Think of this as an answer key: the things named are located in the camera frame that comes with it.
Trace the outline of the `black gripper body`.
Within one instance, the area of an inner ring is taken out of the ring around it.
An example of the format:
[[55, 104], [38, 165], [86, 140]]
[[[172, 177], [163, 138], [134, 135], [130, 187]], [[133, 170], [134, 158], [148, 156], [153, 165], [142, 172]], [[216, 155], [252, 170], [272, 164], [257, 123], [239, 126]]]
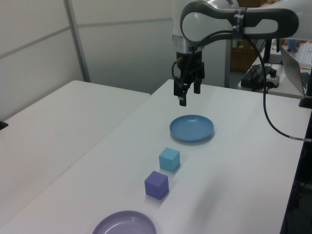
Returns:
[[176, 52], [175, 67], [180, 71], [177, 80], [203, 80], [204, 62], [202, 61], [202, 51], [194, 53]]

